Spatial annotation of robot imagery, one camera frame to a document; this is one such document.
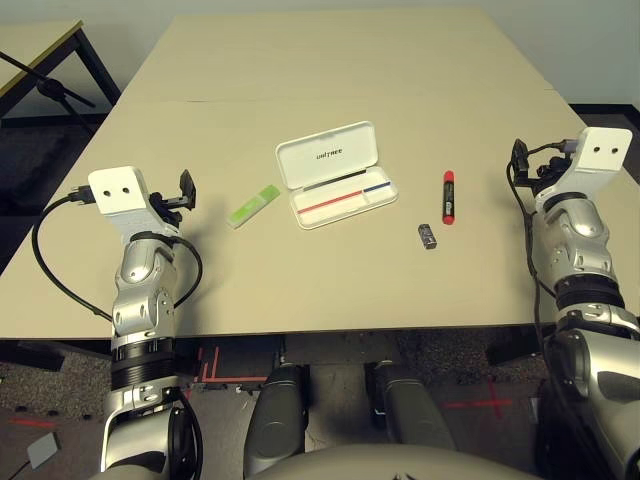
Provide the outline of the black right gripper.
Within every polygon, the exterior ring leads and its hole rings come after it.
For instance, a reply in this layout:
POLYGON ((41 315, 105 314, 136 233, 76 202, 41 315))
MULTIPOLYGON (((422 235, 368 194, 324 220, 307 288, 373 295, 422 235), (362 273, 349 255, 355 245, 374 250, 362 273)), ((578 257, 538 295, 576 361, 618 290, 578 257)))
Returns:
POLYGON ((528 176, 528 147, 519 138, 514 141, 510 164, 513 172, 518 173, 518 186, 529 188, 536 196, 546 188, 554 185, 569 168, 569 157, 554 156, 548 164, 539 166, 536 177, 528 176))

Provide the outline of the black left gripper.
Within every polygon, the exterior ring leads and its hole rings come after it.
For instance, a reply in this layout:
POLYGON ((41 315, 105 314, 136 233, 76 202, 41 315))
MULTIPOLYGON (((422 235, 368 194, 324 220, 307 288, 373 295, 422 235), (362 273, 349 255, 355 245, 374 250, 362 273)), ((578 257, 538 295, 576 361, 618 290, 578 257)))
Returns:
POLYGON ((179 225, 183 219, 178 212, 179 208, 194 208, 196 204, 197 190, 191 174, 185 169, 179 180, 181 197, 164 199, 159 192, 149 195, 149 203, 158 216, 170 225, 179 225))

